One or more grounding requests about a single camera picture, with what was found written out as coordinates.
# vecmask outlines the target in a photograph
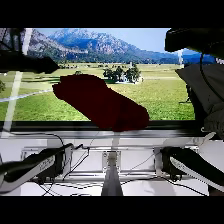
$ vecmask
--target blue sky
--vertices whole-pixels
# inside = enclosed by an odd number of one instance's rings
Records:
[[[62,28],[37,28],[46,36]],[[108,33],[133,44],[142,50],[165,52],[165,36],[170,28],[85,28],[98,33]]]

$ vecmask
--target metal bracket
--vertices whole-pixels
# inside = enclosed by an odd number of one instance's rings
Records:
[[[104,151],[102,153],[102,169],[103,173],[106,173],[107,167],[108,167],[108,162],[109,162],[109,155],[114,156],[116,158],[116,167],[118,173],[121,170],[121,151]]]

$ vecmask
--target mounting plate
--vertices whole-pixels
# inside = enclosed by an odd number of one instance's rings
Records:
[[[107,166],[108,166],[108,158],[109,158],[109,154],[111,152],[114,152],[116,155],[116,167],[117,167],[117,171],[118,173],[121,170],[121,151],[104,151],[102,153],[102,169],[103,169],[103,173],[106,173],[107,171]]]

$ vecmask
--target green field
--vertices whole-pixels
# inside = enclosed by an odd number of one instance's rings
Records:
[[[97,64],[91,64],[90,68],[86,65],[80,63],[77,69],[59,69],[49,75],[23,73],[19,95],[51,89],[53,84],[59,82],[60,76],[74,74],[75,71],[103,78],[103,68],[98,68]],[[138,85],[107,84],[108,87],[144,106],[152,120],[194,119],[192,105],[178,103],[187,99],[185,83],[175,73],[175,69],[179,68],[178,65],[138,65],[138,68],[145,79],[143,83]],[[0,75],[0,79],[7,86],[6,90],[0,93],[0,98],[10,96],[14,77],[14,72],[9,72],[7,76]],[[5,120],[7,106],[8,102],[0,102],[0,120]],[[57,99],[53,92],[49,92],[18,99],[13,120],[78,121],[88,119],[66,102]]]

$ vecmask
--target dark red object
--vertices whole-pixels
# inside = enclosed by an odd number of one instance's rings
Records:
[[[149,122],[147,110],[108,88],[94,75],[60,77],[53,85],[54,94],[94,122],[99,128],[122,132],[140,130]]]

